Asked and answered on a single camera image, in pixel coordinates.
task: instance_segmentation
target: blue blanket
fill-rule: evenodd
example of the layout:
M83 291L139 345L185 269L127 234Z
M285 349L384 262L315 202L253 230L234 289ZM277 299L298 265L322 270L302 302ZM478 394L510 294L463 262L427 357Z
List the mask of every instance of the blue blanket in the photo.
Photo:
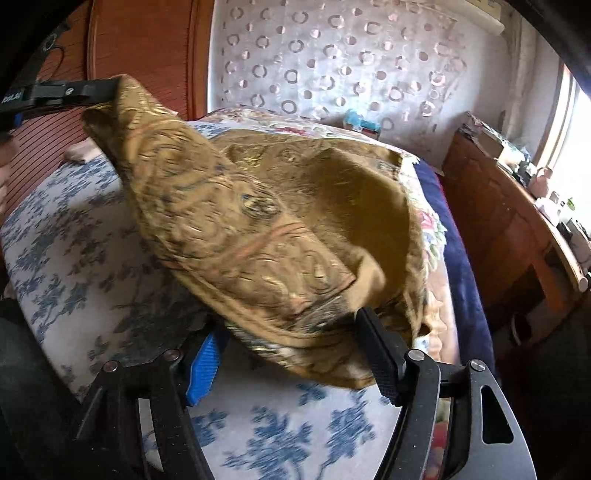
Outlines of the blue blanket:
M494 372L495 357L492 351L491 332L488 329L474 273L462 237L460 232L457 231L452 213L447 206L441 184L431 167L421 160L414 168L425 198L433 207L433 210L437 212L443 226L447 229L447 245L443 252L443 258L452 292L460 359L465 364L473 358L479 358Z

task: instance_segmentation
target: blue gripper pad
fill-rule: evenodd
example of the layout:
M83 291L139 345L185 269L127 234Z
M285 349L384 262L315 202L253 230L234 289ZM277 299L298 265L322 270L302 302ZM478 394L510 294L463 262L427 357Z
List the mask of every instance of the blue gripper pad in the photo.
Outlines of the blue gripper pad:
M185 396L192 407L199 403L212 387L228 337L216 332L210 333L203 341L195 360L191 364L189 387Z

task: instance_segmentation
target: screw head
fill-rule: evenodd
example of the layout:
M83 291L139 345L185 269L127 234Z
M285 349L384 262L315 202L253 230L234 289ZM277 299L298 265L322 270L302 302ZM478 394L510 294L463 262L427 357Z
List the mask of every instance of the screw head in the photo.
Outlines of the screw head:
M181 352L179 352L177 349L175 348L171 348L170 350L166 350L164 352L164 359L167 362L174 362L175 360L178 360L178 358L181 356Z
M470 367L477 372L483 372L486 370L486 364L482 360L470 360Z
M118 361L109 360L108 362L105 362L105 364L103 365L103 370L107 373L111 373L111 372L114 372L115 370L117 370L118 366L119 366Z
M420 350L409 350L408 357L411 360L415 360L416 362L420 362L421 360L425 360L425 354Z

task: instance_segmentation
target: golden brocade fabric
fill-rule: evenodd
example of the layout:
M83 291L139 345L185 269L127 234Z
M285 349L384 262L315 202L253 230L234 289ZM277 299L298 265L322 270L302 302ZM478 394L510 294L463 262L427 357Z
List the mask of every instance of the golden brocade fabric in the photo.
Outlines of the golden brocade fabric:
M421 230L397 153L246 130L208 141L128 76L83 120L158 259L263 358L363 388L374 379L352 335L358 308L418 335Z

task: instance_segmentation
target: black cable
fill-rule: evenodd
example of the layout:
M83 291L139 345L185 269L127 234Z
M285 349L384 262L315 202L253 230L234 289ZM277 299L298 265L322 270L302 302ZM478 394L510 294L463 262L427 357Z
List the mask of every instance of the black cable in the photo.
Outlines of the black cable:
M64 57L66 56L66 50L64 49L64 47L62 47L61 45L54 45L49 52L51 53L55 49L58 49L61 51L60 62L57 64L57 67L53 70L53 73L50 75L50 77L46 80L42 80L42 82L45 82L47 80L51 80L56 75L57 71L60 69L61 64L64 62Z

